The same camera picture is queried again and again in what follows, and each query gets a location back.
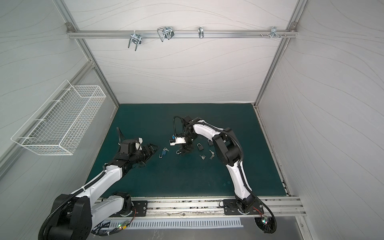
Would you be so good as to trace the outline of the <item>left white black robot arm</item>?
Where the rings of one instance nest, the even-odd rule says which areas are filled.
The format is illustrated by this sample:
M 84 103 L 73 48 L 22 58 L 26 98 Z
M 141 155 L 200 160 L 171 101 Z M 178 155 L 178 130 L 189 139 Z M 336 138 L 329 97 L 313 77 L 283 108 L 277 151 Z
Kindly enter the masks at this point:
M 132 211 L 129 194 L 117 193 L 105 201 L 98 198 L 114 183 L 121 180 L 135 165 L 145 165 L 159 147 L 142 145 L 139 140 L 123 140 L 114 158 L 84 186 L 71 194 L 61 194 L 42 223 L 39 240 L 85 240 L 106 218 Z

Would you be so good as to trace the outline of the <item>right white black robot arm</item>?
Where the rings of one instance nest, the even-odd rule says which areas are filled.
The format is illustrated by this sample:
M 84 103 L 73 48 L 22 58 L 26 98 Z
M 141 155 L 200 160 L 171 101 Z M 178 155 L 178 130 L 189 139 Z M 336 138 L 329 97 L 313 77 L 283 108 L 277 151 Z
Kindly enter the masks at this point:
M 236 198 L 236 205 L 241 214 L 248 214 L 257 197 L 246 178 L 243 168 L 244 151 L 236 135 L 230 128 L 217 128 L 201 118 L 182 118 L 183 132 L 174 134 L 175 144 L 180 144 L 179 154 L 187 154 L 193 150 L 194 140 L 198 136 L 205 137 L 213 143 L 216 156 L 226 166 L 231 176 Z

